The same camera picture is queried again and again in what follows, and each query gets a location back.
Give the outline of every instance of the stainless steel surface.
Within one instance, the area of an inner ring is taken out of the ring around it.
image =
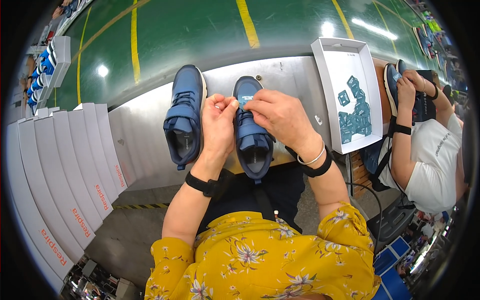
[[[264,88],[298,97],[315,130],[331,148],[330,126],[320,75],[311,56],[257,60],[213,69],[203,73],[208,96],[232,94],[236,80],[244,75],[262,77]],[[177,171],[170,159],[163,133],[163,121],[171,103],[172,83],[153,89],[108,113],[115,150],[129,186],[142,190],[183,183],[187,172]],[[271,166],[294,158],[277,141]],[[236,152],[232,152],[225,168],[242,173]]]

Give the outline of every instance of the shoe insole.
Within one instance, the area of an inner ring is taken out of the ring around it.
[[[174,130],[176,142],[176,149],[181,158],[184,158],[191,150],[193,146],[193,133],[181,132]]]
[[[265,164],[268,151],[263,147],[250,147],[242,151],[247,167],[253,173],[258,173]]]

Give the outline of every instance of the yellow and black hazard stripe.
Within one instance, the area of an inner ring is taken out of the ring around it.
[[[131,204],[131,205],[112,205],[113,209],[150,209],[150,208],[165,208],[170,203],[156,203],[156,204]]]

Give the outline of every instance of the floral pattern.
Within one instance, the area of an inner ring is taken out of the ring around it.
[[[280,218],[269,223],[259,213],[237,212],[209,224],[194,249],[179,239],[158,240],[144,300],[213,300],[214,290],[227,300],[304,294],[369,300],[380,285],[371,267],[373,242],[363,217],[344,205],[322,220],[316,236],[302,236]]]

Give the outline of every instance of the green floor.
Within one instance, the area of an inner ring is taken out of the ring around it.
[[[132,12],[133,0],[95,0],[65,34],[72,38],[75,60],[47,106],[71,110],[82,101],[111,107],[150,86],[171,82],[175,71],[189,63],[207,71],[243,61],[308,54],[310,43],[323,35],[325,23],[333,25],[333,36],[348,38],[335,3],[353,37],[367,42],[373,57],[400,58],[418,69],[438,70],[417,46],[411,25],[421,21],[403,0],[246,0],[258,48],[250,46],[237,2],[242,0],[141,0],[143,5]],[[132,53],[132,13],[136,13],[138,55]],[[392,43],[352,19],[383,30],[386,24],[397,39]],[[84,47],[79,63],[82,35],[84,46],[93,41]],[[98,73],[102,65],[108,69],[105,77]]]

